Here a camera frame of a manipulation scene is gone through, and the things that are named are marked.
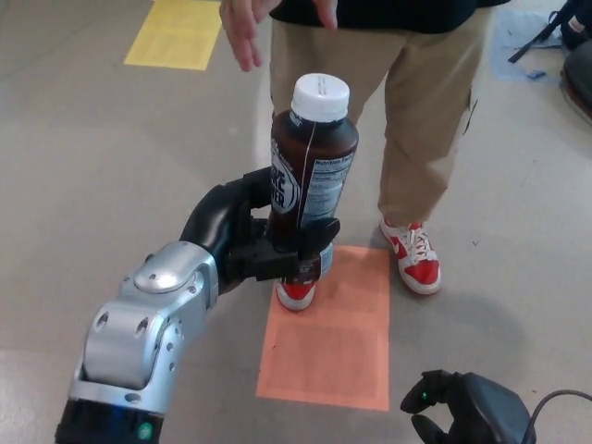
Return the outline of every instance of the khaki pants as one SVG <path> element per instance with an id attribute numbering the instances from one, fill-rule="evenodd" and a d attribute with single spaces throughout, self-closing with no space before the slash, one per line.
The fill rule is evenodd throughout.
<path id="1" fill-rule="evenodd" d="M 448 188 L 456 139 L 475 109 L 474 80 L 491 9 L 479 9 L 456 31 L 328 31 L 274 21 L 271 96 L 290 108 L 296 80 L 323 72 L 351 89 L 350 119 L 386 79 L 387 127 L 378 207 L 395 226 L 429 218 Z M 364 146 L 360 149 L 373 149 Z"/>

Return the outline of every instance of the orange paper sheet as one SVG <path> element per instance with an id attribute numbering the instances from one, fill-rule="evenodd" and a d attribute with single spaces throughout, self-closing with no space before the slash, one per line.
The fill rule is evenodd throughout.
<path id="1" fill-rule="evenodd" d="M 389 410 L 389 252 L 338 247 L 301 313 L 272 295 L 257 396 Z"/>

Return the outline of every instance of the shoelace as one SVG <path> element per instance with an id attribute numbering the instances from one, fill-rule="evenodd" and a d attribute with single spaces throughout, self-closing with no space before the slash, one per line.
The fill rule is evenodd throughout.
<path id="1" fill-rule="evenodd" d="M 436 254 L 429 245 L 429 239 L 423 226 L 411 228 L 406 234 L 407 236 L 403 235 L 402 238 L 409 242 L 409 245 L 405 245 L 405 247 L 408 249 L 414 265 L 422 261 L 436 260 Z"/>

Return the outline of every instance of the nutrition facts label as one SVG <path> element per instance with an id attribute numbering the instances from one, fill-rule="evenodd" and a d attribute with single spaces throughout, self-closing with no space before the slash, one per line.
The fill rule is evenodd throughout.
<path id="1" fill-rule="evenodd" d="M 352 161 L 353 154 L 339 159 L 314 161 L 301 225 L 333 217 Z"/>

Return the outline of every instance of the green light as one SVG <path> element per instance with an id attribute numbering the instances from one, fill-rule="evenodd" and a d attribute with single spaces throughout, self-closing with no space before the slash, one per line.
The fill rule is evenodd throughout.
<path id="1" fill-rule="evenodd" d="M 149 439 L 152 439 L 152 432 L 152 424 L 144 423 L 140 425 L 140 428 L 138 429 L 138 439 L 140 441 L 147 441 Z"/>

